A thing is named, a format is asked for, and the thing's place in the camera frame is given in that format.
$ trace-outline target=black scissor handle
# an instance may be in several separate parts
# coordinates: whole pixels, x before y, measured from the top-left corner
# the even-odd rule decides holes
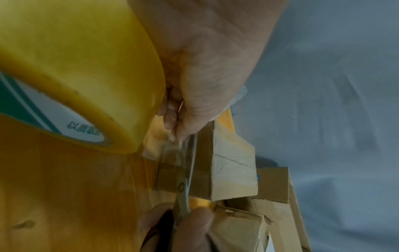
[[[150,229],[150,231],[148,231],[141,245],[141,248],[143,248],[143,246],[152,237],[158,235],[159,240],[155,252],[168,252],[172,242],[173,225],[174,225],[173,213],[172,210],[168,210],[162,215],[157,225],[155,225]],[[219,252],[215,242],[211,239],[209,235],[207,235],[207,239],[209,242],[209,247],[211,249],[211,252]]]

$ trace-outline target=brown cardboard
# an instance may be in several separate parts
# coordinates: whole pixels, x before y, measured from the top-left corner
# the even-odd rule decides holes
[[[276,252],[310,251],[288,168],[257,169],[259,193],[255,197],[231,199],[229,207],[248,210],[270,219],[268,226]]]
[[[230,252],[264,252],[267,246],[264,216],[247,211],[216,207],[211,232]]]
[[[176,191],[176,148],[167,146],[161,157],[156,188]],[[212,201],[258,193],[255,149],[217,121],[198,133],[190,196]]]

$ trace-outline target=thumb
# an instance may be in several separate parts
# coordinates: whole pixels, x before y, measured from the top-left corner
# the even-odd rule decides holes
[[[176,125],[176,138],[179,142],[184,141],[188,136],[199,132],[209,121],[211,117],[193,115],[190,111],[184,113],[182,120]]]
[[[206,252],[209,242],[206,234],[211,228],[214,214],[209,208],[193,210],[178,226],[173,239],[173,252]]]

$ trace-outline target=scissors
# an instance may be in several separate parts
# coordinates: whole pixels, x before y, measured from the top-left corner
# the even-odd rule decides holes
[[[197,152],[197,134],[191,135],[181,143],[176,154],[176,200],[172,210],[164,213],[157,225],[150,229],[144,238],[144,244],[154,235],[159,236],[155,252],[171,252],[173,234],[176,231],[180,221],[190,213],[188,204],[188,193],[191,186],[192,172],[195,165],[195,156]],[[215,243],[207,236],[209,247],[212,252],[218,252]]]

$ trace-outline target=yellow tape roll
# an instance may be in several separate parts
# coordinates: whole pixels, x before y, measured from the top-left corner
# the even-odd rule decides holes
[[[124,0],[0,1],[0,69],[0,113],[116,153],[138,149],[165,90]]]

